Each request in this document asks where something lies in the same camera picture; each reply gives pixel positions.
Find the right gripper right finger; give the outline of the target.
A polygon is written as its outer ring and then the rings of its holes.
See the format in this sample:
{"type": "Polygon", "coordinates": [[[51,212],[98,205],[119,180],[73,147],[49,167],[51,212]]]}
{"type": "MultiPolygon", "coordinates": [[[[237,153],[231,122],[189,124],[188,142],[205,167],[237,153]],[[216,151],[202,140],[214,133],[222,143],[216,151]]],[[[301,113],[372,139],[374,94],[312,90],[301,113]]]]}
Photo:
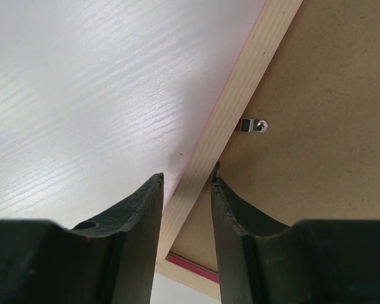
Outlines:
{"type": "Polygon", "coordinates": [[[222,303],[380,303],[380,220],[285,225],[212,177],[222,303]]]}

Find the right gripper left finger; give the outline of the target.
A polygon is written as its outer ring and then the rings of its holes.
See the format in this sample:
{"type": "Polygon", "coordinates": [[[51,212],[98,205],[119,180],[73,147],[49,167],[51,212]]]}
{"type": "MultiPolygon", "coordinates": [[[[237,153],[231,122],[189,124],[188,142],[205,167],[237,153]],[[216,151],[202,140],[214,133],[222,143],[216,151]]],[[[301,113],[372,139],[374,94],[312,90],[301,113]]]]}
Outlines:
{"type": "Polygon", "coordinates": [[[149,303],[163,174],[72,229],[0,219],[0,303],[149,303]]]}

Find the pink picture frame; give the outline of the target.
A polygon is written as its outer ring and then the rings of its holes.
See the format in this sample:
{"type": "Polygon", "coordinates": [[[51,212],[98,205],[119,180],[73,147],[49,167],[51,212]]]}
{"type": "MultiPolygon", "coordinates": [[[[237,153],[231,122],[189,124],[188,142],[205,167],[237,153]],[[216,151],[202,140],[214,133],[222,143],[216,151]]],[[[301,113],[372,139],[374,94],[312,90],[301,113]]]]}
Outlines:
{"type": "Polygon", "coordinates": [[[163,207],[156,272],[217,300],[218,275],[171,254],[170,249],[300,6],[301,1],[264,1],[180,181],[163,207]]]}

